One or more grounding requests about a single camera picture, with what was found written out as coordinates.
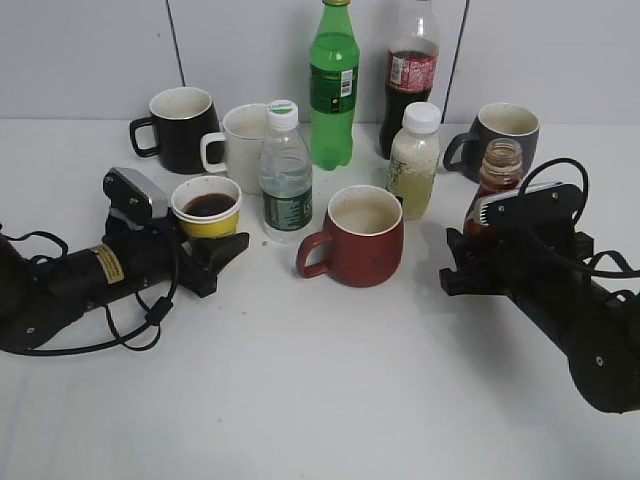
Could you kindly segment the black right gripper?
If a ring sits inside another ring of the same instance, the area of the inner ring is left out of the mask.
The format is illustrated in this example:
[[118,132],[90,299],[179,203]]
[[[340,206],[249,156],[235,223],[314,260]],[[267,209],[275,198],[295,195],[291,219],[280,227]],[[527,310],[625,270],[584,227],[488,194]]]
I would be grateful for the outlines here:
[[[585,260],[594,254],[594,239],[577,232],[569,220],[533,227],[533,232],[551,249],[569,260]],[[505,295],[526,280],[560,268],[551,255],[533,244],[522,229],[508,228],[494,242],[446,230],[446,242],[456,268],[439,272],[440,285],[449,296]]]

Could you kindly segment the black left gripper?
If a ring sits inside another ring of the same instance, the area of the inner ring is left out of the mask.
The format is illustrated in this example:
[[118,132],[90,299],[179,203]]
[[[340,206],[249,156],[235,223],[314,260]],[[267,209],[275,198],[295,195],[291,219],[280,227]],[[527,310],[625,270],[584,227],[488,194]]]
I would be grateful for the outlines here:
[[177,273],[177,284],[205,298],[217,290],[217,275],[249,246],[249,234],[194,238],[186,248],[186,234],[169,214],[145,226],[112,207],[102,243],[111,248],[124,271],[124,279],[106,289],[106,299],[121,299]]

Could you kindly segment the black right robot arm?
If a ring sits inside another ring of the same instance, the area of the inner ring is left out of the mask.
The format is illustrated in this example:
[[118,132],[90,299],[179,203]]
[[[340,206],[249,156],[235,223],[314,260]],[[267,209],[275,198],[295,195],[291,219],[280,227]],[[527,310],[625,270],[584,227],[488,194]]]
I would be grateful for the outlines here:
[[508,298],[564,354],[587,403],[604,413],[638,410],[637,295],[607,291],[518,231],[486,243],[449,228],[446,242],[456,265],[439,273],[447,295]]

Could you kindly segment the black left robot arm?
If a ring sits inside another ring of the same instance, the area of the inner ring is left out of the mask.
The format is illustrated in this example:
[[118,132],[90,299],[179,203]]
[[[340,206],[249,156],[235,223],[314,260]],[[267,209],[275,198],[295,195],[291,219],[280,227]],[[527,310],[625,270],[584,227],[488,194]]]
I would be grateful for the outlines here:
[[[1,349],[33,357],[58,357],[93,353],[116,346],[130,348],[134,338],[161,323],[171,311],[178,288],[200,298],[217,290],[220,272],[249,246],[246,232],[218,239],[198,239],[185,248],[186,234],[177,218],[137,224],[111,210],[100,244],[70,252],[57,235],[41,231],[39,237],[60,248],[58,256],[30,258],[15,248],[17,238],[1,237]],[[48,349],[46,343],[86,313],[108,310],[110,303],[168,282],[169,290],[153,304],[138,303],[144,319],[129,333],[118,331],[113,316],[106,313],[110,340],[76,348]]]

